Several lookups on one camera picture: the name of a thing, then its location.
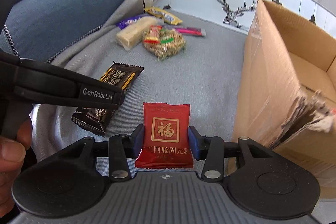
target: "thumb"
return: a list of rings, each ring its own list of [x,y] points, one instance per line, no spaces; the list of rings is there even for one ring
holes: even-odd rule
[[[20,168],[25,156],[26,149],[22,144],[0,136],[0,172]]]

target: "box flap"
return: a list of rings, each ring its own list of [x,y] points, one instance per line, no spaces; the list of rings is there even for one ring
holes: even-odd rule
[[[329,75],[296,54],[289,53],[300,83],[312,91],[321,90],[322,95],[336,102],[336,91]]]
[[[300,101],[300,83],[282,38],[263,0],[245,43],[233,141],[249,136],[269,146]]]
[[[321,186],[320,189],[320,198],[336,198],[336,188]]]
[[[336,56],[336,40],[285,7],[264,3],[288,51],[327,71]]]

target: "dark chocolate biscuit package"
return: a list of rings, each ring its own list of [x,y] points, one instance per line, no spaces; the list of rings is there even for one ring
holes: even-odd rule
[[[100,81],[120,87],[126,94],[142,71],[143,67],[113,62]],[[115,112],[115,109],[79,107],[72,114],[71,120],[87,131],[105,136],[106,127]]]

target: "red snack package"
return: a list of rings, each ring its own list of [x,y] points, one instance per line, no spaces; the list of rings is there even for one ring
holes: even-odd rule
[[[193,168],[189,149],[190,105],[143,103],[145,134],[138,168]]]

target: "black circular pad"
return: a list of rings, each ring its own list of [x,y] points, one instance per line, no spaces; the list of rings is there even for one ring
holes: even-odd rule
[[[97,171],[73,160],[58,160],[20,174],[13,185],[13,197],[28,213],[58,218],[92,207],[104,190],[104,179]]]
[[[233,201],[242,209],[269,219],[309,214],[320,195],[316,178],[280,155],[250,159],[226,177]]]
[[[274,195],[288,194],[296,187],[296,182],[292,177],[280,172],[268,172],[260,175],[257,184],[261,190]]]

